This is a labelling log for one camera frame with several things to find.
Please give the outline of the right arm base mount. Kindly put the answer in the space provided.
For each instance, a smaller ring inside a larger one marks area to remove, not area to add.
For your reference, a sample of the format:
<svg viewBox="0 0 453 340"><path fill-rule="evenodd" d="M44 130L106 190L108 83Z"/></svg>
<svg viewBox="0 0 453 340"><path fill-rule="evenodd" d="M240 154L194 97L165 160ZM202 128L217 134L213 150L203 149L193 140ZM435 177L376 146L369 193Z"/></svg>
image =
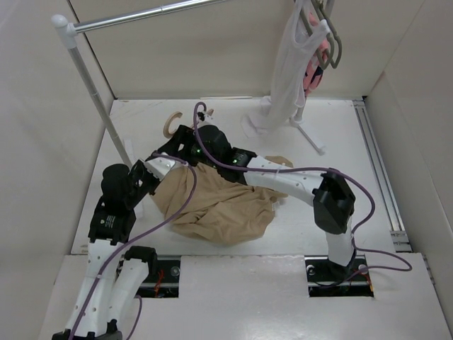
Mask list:
<svg viewBox="0 0 453 340"><path fill-rule="evenodd" d="M348 267L339 266L326 256L306 256L306 279L311 298L373 298L368 273L358 273L367 265L363 255L356 256Z"/></svg>

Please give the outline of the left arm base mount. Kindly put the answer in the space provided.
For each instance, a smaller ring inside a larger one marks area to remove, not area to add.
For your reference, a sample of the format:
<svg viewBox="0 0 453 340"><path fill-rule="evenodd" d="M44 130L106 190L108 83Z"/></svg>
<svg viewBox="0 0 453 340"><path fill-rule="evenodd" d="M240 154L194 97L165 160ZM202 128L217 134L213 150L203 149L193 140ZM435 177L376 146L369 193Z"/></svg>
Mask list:
<svg viewBox="0 0 453 340"><path fill-rule="evenodd" d="M140 285L137 294L142 298L177 298L181 257L154 255L152 269Z"/></svg>

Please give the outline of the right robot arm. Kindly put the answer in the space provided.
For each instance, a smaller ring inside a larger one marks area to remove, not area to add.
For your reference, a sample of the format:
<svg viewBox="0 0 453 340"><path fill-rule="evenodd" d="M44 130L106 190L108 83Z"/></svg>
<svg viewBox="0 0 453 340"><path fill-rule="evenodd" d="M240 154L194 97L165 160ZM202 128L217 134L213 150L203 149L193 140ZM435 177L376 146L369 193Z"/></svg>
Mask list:
<svg viewBox="0 0 453 340"><path fill-rule="evenodd" d="M181 125L145 163L163 179L180 161L191 166L203 163L232 183L271 189L307 203L313 208L316 226L326 234L329 274L342 279L352 272L356 252L351 241L350 218L355 195L333 169L297 171L277 164L255 152L232 147L214 125L196 130Z"/></svg>

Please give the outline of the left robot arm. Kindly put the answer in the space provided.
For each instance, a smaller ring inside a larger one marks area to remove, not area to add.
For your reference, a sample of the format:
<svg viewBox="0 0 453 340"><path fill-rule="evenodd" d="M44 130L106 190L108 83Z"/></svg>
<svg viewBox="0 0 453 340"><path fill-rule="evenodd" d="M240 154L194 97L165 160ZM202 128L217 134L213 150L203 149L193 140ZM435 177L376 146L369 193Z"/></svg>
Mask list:
<svg viewBox="0 0 453 340"><path fill-rule="evenodd" d="M139 160L132 167L113 164L103 171L102 194L88 232L88 259L73 312L53 339L122 339L125 313L143 281L158 271L155 251L132 247L135 207L160 180Z"/></svg>

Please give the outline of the wooden clothes hanger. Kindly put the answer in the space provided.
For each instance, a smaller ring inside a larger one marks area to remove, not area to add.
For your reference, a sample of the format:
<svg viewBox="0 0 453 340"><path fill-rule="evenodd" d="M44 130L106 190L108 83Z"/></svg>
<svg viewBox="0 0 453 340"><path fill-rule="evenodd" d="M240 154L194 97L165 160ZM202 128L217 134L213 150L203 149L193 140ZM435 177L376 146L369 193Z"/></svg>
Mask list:
<svg viewBox="0 0 453 340"><path fill-rule="evenodd" d="M178 129L180 123L179 123L179 120L183 117L183 113L180 112L180 111L176 111L174 113L172 113L171 115L169 115L169 117L167 118L166 122L164 123L164 127L163 127L163 135L166 139L170 139L171 137L173 137L176 133L176 130ZM214 119L212 122L209 122L209 123L205 123L205 122L197 122L198 123L198 126L201 127L203 125L208 125L208 124L213 124L214 123Z"/></svg>

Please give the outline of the beige t shirt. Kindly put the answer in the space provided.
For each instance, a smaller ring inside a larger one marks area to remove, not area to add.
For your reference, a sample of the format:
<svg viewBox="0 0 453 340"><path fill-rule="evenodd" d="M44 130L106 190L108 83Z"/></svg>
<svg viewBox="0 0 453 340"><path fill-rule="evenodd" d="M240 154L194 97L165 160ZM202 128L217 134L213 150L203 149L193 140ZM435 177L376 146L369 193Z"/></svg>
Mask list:
<svg viewBox="0 0 453 340"><path fill-rule="evenodd" d="M171 226L171 231L184 237L223 246L260 238L275 217L276 203L288 197L267 188L231 183L201 163L195 173L195 192ZM178 167L161 182L152 199L165 219L184 204L193 181L190 170Z"/></svg>

